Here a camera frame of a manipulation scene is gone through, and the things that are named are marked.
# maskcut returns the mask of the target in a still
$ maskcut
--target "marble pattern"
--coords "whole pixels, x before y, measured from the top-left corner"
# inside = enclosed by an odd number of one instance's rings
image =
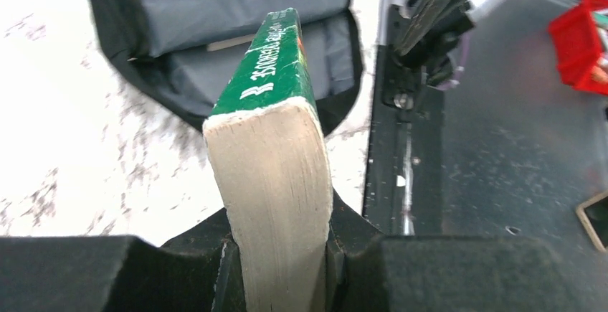
[[[101,54],[87,0],[2,0],[0,235],[135,234],[152,244],[222,207],[200,133]],[[379,0],[353,0],[366,71],[327,138],[333,183],[361,210]]]

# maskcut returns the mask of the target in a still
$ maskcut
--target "red plastic bin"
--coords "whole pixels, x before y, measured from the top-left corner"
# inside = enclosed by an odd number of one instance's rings
[[[557,53],[557,70],[564,84],[585,92],[608,95],[608,84],[593,80],[592,68],[604,50],[591,13],[608,9],[608,0],[581,3],[549,24]]]

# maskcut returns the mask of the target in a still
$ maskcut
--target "cable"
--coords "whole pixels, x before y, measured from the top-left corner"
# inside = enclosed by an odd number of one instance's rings
[[[455,68],[455,72],[452,75],[452,79],[441,82],[436,86],[438,90],[446,91],[451,88],[455,88],[460,84],[460,78],[465,71],[465,64],[467,63],[467,59],[469,57],[470,50],[470,40],[471,35],[469,32],[465,33],[462,36],[461,48],[460,48],[460,61],[458,62],[458,67]]]

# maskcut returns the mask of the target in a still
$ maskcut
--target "green book spine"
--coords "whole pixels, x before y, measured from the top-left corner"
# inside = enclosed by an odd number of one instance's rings
[[[269,13],[211,116],[255,110],[291,97],[315,98],[295,9]]]

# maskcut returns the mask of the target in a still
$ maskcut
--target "speckled floor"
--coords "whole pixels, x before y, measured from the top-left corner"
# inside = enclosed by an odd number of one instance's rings
[[[333,183],[361,210],[379,0],[353,0],[366,72],[328,137]],[[126,84],[87,0],[1,0],[0,235],[135,234],[160,245],[222,207],[201,135]]]

